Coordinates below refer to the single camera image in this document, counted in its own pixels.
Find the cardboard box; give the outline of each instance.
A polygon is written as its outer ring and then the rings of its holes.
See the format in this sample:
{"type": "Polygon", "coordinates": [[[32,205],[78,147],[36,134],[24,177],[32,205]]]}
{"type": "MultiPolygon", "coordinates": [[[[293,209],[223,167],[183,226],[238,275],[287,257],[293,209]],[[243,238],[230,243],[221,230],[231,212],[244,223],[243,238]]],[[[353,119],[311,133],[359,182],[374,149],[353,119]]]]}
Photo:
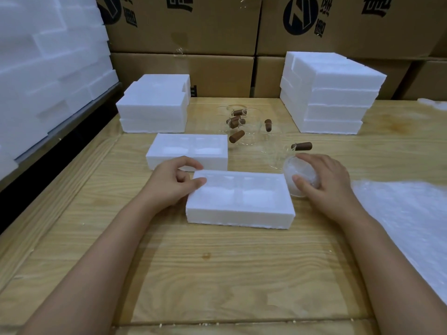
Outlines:
{"type": "Polygon", "coordinates": [[[112,52],[254,55],[261,0],[97,0],[112,52]]]}
{"type": "Polygon", "coordinates": [[[112,53],[126,89],[143,74],[189,74],[191,96],[249,97],[254,58],[249,56],[112,53]]]}
{"type": "Polygon", "coordinates": [[[441,36],[430,56],[447,57],[447,30],[441,36]]]}
{"type": "MultiPolygon", "coordinates": [[[[279,97],[281,92],[279,84],[284,61],[284,57],[261,56],[256,58],[254,97],[279,97]]],[[[399,60],[355,59],[355,61],[387,75],[377,97],[378,100],[391,99],[411,64],[411,61],[399,60]]]]}
{"type": "Polygon", "coordinates": [[[394,100],[447,101],[447,59],[413,62],[394,100]]]}
{"type": "Polygon", "coordinates": [[[425,57],[447,27],[446,12],[447,0],[263,0],[257,55],[425,57]]]}

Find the styrofoam tray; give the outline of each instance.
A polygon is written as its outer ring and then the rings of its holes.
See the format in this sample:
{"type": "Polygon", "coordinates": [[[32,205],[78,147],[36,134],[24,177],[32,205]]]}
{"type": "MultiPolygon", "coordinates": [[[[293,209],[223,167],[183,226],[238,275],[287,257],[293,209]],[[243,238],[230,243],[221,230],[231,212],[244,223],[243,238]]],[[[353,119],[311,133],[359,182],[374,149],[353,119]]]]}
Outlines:
{"type": "Polygon", "coordinates": [[[289,229],[295,217],[283,174],[196,171],[207,183],[186,203],[188,222],[289,229]]]}
{"type": "MultiPolygon", "coordinates": [[[[206,134],[157,134],[146,159],[149,168],[174,157],[188,156],[200,162],[204,169],[227,170],[228,142],[226,135],[206,134]]],[[[182,167],[185,171],[195,171],[193,167],[182,167]]]]}

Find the wooden table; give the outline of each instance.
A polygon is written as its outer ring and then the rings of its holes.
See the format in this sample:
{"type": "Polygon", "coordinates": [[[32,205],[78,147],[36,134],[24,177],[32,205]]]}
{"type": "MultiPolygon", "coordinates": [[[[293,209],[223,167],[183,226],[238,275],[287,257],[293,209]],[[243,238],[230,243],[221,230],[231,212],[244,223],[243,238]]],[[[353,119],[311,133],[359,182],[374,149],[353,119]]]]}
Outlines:
{"type": "MultiPolygon", "coordinates": [[[[376,101],[357,136],[318,135],[300,134],[279,99],[193,98],[186,132],[213,132],[223,104],[259,108],[285,143],[312,141],[353,180],[447,184],[445,112],[376,101]]],[[[141,189],[154,136],[123,134],[114,118],[0,236],[0,334],[24,324],[141,189]]],[[[265,159],[260,145],[231,145],[228,169],[274,171],[265,159]]],[[[188,224],[184,203],[159,214],[131,265],[117,334],[377,334],[343,234],[308,201],[293,203],[288,231],[188,224]]]]}

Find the white plastic sheet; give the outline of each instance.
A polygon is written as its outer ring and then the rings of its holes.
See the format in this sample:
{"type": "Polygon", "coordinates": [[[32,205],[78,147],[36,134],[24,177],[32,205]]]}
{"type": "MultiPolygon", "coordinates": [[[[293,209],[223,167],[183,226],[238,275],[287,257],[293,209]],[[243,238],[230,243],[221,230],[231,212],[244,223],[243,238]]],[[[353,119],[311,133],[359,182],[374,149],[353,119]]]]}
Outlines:
{"type": "Polygon", "coordinates": [[[354,181],[355,195],[447,303],[447,187],[354,181]]]}

